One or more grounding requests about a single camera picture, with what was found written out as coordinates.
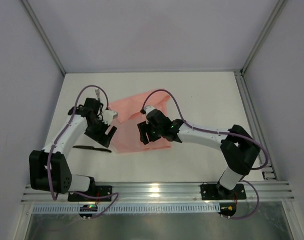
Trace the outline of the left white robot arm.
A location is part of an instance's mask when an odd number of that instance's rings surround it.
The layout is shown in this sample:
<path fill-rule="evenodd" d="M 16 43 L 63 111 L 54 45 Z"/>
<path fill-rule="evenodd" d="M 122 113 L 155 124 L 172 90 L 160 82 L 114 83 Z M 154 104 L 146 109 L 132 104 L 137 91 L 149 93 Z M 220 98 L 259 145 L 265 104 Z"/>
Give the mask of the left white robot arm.
<path fill-rule="evenodd" d="M 31 188 L 56 194 L 89 192 L 94 188 L 94 178 L 72 174 L 67 158 L 78 138 L 85 134 L 108 148 L 117 128 L 111 126 L 117 112 L 105 109 L 95 98 L 73 106 L 59 133 L 41 150 L 29 156 Z"/>

